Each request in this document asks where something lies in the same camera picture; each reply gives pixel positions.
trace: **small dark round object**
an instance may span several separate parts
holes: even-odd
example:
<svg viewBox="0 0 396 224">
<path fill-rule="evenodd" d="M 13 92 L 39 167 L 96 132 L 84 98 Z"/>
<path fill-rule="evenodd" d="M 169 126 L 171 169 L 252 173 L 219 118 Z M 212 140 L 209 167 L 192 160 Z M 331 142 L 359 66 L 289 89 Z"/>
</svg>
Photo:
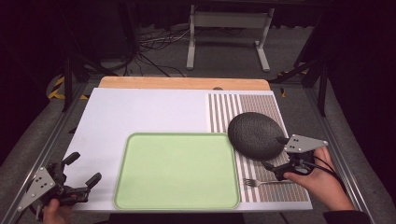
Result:
<svg viewBox="0 0 396 224">
<path fill-rule="evenodd" d="M 284 137 L 282 129 L 264 114 L 247 112 L 233 118 L 228 126 L 228 138 L 233 148 L 255 161 L 277 157 L 283 145 L 276 141 Z"/>
</svg>

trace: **sleeve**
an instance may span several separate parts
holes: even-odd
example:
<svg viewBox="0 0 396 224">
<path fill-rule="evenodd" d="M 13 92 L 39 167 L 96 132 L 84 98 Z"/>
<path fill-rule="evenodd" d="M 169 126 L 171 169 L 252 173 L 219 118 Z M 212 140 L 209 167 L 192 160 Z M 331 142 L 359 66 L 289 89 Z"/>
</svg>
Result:
<svg viewBox="0 0 396 224">
<path fill-rule="evenodd" d="M 333 211 L 323 213 L 323 216 L 328 224 L 371 223 L 369 216 L 361 211 Z"/>
</svg>

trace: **gray floor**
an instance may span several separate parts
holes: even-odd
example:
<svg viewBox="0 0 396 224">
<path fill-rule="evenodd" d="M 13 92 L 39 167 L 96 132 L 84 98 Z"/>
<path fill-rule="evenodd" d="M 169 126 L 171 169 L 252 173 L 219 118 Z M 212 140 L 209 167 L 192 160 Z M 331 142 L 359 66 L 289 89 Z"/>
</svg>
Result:
<svg viewBox="0 0 396 224">
<path fill-rule="evenodd" d="M 229 35 L 220 30 L 201 32 L 197 36 L 195 65 L 192 71 L 185 68 L 188 51 L 188 41 L 185 39 L 180 39 L 165 49 L 150 50 L 145 55 L 156 64 L 177 68 L 186 77 L 272 79 L 276 77 L 277 73 L 292 69 L 292 65 L 311 31 L 312 28 L 270 30 L 264 46 L 271 66 L 270 73 L 262 71 L 257 53 L 253 48 L 254 40 L 260 35 L 260 31 L 257 30 L 244 30 L 239 35 Z M 104 65 L 110 66 L 114 63 L 118 62 L 107 62 Z M 163 70 L 171 74 L 172 77 L 181 76 L 177 70 L 170 68 L 163 68 Z M 117 73 L 122 75 L 124 70 L 121 69 Z M 130 76 L 163 76 L 156 67 L 146 65 L 138 60 L 128 65 L 128 73 Z M 85 94 L 90 94 L 92 88 L 98 85 L 99 77 L 100 75 L 92 76 L 84 90 Z M 281 87 L 285 89 L 286 97 L 281 96 Z M 290 83 L 271 85 L 271 88 L 276 94 L 288 133 L 327 139 L 329 135 L 326 132 L 326 127 L 323 126 L 323 122 L 328 124 L 329 127 L 327 128 L 332 131 L 336 144 L 342 153 L 342 162 L 347 164 L 348 169 L 353 174 L 352 182 L 356 181 L 357 189 L 360 191 L 354 192 L 361 194 L 364 200 L 363 204 L 366 205 L 374 222 L 377 224 L 396 223 L 396 210 L 391 198 L 362 154 L 359 144 L 356 142 L 342 110 L 337 104 L 331 85 L 329 84 L 326 98 L 326 118 L 318 117 L 316 108 L 312 106 L 312 100 L 310 100 L 312 91 Z M 318 92 L 316 87 L 313 89 L 313 93 L 315 92 Z M 59 140 L 50 142 L 50 146 L 49 136 L 54 135 L 53 130 L 57 122 L 61 116 L 64 116 L 64 113 L 62 113 L 63 100 L 52 99 L 21 137 L 19 143 L 0 167 L 0 218 L 2 220 L 20 190 L 25 177 L 35 165 L 42 149 L 50 148 L 53 150 L 50 154 L 50 161 L 60 161 L 63 158 L 73 137 L 73 134 L 68 132 L 78 126 L 86 104 L 87 100 L 78 100 L 69 115 L 69 119 L 57 134 Z M 289 223 L 325 223 L 322 213 L 326 211 L 326 208 L 314 198 L 312 198 L 312 203 L 313 210 L 285 211 L 283 214 Z M 285 223 L 279 213 L 249 213 L 244 214 L 244 217 L 247 224 Z M 108 214 L 75 213 L 72 218 L 73 223 L 94 223 L 107 220 Z M 20 223 L 35 223 L 30 211 L 23 215 Z"/>
</svg>

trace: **fork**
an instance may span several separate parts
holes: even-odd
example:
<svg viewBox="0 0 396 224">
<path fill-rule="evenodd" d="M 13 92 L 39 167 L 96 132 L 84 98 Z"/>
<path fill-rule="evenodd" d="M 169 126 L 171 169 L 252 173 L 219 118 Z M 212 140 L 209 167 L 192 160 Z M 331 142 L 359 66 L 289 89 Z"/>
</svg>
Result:
<svg viewBox="0 0 396 224">
<path fill-rule="evenodd" d="M 291 184 L 293 183 L 291 180 L 271 180 L 271 181 L 260 181 L 260 180 L 255 180 L 255 179 L 245 179 L 244 178 L 244 184 L 251 186 L 251 187 L 258 187 L 262 184 Z"/>
</svg>

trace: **green tray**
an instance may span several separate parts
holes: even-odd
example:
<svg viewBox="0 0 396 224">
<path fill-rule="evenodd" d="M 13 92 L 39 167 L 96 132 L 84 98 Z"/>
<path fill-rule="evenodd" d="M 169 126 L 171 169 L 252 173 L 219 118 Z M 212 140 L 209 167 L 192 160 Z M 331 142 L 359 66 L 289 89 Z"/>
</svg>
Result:
<svg viewBox="0 0 396 224">
<path fill-rule="evenodd" d="M 240 202 L 226 133 L 134 133 L 114 204 L 120 210 L 232 209 Z"/>
</svg>

